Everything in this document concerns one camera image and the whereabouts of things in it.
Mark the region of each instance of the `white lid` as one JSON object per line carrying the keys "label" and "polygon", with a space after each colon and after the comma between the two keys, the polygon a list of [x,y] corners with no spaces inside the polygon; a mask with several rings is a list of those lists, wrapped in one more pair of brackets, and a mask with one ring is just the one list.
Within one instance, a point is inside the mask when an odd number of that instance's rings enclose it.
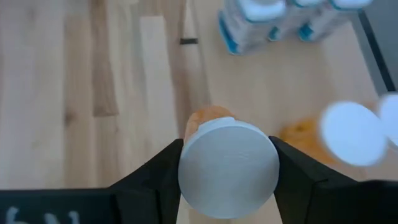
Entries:
{"label": "white lid", "polygon": [[398,94],[383,96],[378,113],[385,134],[398,146]]}
{"label": "white lid", "polygon": [[330,105],[320,120],[320,137],[329,151],[353,166],[370,166],[387,151],[380,119],[357,103]]}
{"label": "white lid", "polygon": [[273,194],[278,177],[279,158],[271,140],[231,117],[199,126],[184,145],[178,167],[184,198],[213,218],[256,211]]}
{"label": "white lid", "polygon": [[333,4],[342,9],[361,9],[373,2],[373,0],[332,0]]}
{"label": "white lid", "polygon": [[243,13],[253,22],[267,22],[285,14],[286,4],[281,0],[240,0]]}
{"label": "white lid", "polygon": [[300,6],[314,6],[324,2],[325,0],[291,0]]}

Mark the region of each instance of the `wooden floor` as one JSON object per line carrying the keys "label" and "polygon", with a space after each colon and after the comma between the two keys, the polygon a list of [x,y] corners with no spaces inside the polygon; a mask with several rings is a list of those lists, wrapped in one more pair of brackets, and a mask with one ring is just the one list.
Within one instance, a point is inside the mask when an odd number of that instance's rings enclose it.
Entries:
{"label": "wooden floor", "polygon": [[[221,4],[0,0],[0,188],[110,185],[182,137],[190,113],[210,104],[275,135],[332,101],[377,100],[350,24],[320,44],[291,38],[237,57],[218,33]],[[181,35],[199,44],[180,46]],[[232,221],[182,200],[177,223],[264,220],[281,223],[274,198]]]}

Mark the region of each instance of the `plastic bottle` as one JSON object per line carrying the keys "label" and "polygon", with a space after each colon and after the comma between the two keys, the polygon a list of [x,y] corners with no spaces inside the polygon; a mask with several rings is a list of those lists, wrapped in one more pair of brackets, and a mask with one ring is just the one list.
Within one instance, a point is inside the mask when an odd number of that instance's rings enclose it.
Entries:
{"label": "plastic bottle", "polygon": [[267,34],[285,14],[284,0],[224,0],[219,25],[231,54],[245,54],[267,43]]}
{"label": "plastic bottle", "polygon": [[373,0],[328,0],[298,31],[302,41],[312,42],[329,36],[337,27],[349,21],[348,16],[368,6]]}
{"label": "plastic bottle", "polygon": [[286,16],[271,30],[270,41],[282,40],[296,32],[314,15],[317,7],[325,0],[286,0]]}

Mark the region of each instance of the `bottle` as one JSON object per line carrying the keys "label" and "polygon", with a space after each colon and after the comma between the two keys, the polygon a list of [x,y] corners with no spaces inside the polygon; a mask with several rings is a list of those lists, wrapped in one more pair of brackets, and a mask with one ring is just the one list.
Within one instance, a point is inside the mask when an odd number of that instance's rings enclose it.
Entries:
{"label": "bottle", "polygon": [[218,20],[231,54],[245,54],[267,44],[267,34],[285,13],[284,0],[224,0]]}
{"label": "bottle", "polygon": [[314,15],[324,0],[286,0],[286,16],[269,33],[270,41],[282,40],[296,32]]}
{"label": "bottle", "polygon": [[373,0],[328,0],[298,31],[302,41],[313,42],[329,36],[337,27],[349,21],[349,15],[368,6]]}

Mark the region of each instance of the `orange object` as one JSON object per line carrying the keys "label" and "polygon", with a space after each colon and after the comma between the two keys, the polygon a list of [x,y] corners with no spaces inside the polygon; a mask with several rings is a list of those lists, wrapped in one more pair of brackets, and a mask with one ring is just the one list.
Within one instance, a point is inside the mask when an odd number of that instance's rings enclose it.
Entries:
{"label": "orange object", "polygon": [[227,116],[235,118],[228,109],[222,106],[209,106],[194,112],[188,119],[187,127],[185,128],[184,142],[188,141],[192,134],[198,130],[199,125],[211,121],[212,119],[224,118]]}
{"label": "orange object", "polygon": [[318,137],[319,117],[303,119],[282,129],[279,137],[323,164],[336,164]]}

